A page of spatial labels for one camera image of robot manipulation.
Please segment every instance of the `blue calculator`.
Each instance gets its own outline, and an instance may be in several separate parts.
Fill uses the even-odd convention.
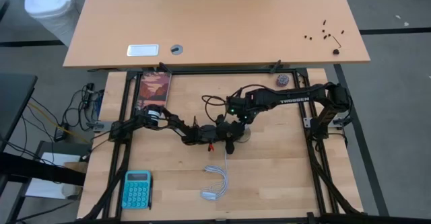
[[[148,208],[151,188],[150,171],[127,171],[123,190],[124,209]]]

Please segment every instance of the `wooden tabletop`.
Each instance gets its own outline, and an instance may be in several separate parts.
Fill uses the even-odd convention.
[[[309,69],[308,74],[311,84],[327,81],[323,69]],[[118,120],[125,76],[126,73],[109,74],[101,120]],[[175,75],[167,109],[186,124],[192,124],[194,116],[200,125],[211,124],[204,112],[202,95],[225,97],[250,83],[281,89],[275,86],[276,77],[277,74]],[[292,87],[291,80],[287,88]],[[317,109],[318,112],[322,109],[320,104]],[[223,111],[221,107],[209,107],[213,117]],[[282,105],[260,113],[251,125],[251,132],[250,140],[235,143],[235,152],[228,156],[227,193],[219,201],[210,202],[202,199],[199,192],[222,177],[205,173],[203,168],[209,164],[224,167],[224,143],[214,144],[215,151],[209,153],[207,145],[182,144],[179,136],[169,129],[135,131],[129,170],[152,172],[153,208],[123,210],[122,220],[304,217],[309,211],[319,215],[298,105]],[[94,145],[105,139],[105,136],[96,139]],[[335,185],[354,207],[361,209],[343,137],[331,135],[325,146]],[[105,143],[92,153],[78,217],[90,211],[106,188],[112,150],[113,143]],[[330,209],[326,188],[323,190]],[[116,206],[117,194],[118,190],[113,195],[111,210]]]
[[[158,56],[128,57],[131,44],[157,44]],[[180,55],[170,51],[175,44],[184,49]],[[333,54],[336,48],[339,55]],[[86,0],[64,66],[278,60],[364,63],[370,58],[346,0]]]

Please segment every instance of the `white label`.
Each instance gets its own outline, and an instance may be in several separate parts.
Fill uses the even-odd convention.
[[[148,114],[151,116],[151,119],[157,120],[157,122],[159,122],[159,117],[160,117],[159,112],[148,110]]]
[[[127,48],[128,57],[149,57],[157,56],[158,54],[158,44],[129,45]]]
[[[176,128],[176,129],[174,129],[174,131],[176,132],[176,133],[178,133],[180,136],[182,136],[182,137],[185,137],[186,136],[186,134],[184,134],[184,132],[182,132],[180,129],[178,129],[178,128]]]

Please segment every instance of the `book cover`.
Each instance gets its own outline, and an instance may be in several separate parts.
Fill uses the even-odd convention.
[[[149,104],[166,106],[171,74],[167,72],[145,72],[141,78],[136,108],[141,110]]]

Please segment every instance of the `purple ball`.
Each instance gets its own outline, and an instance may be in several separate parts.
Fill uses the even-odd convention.
[[[285,87],[289,83],[289,77],[287,75],[278,75],[277,86]]]

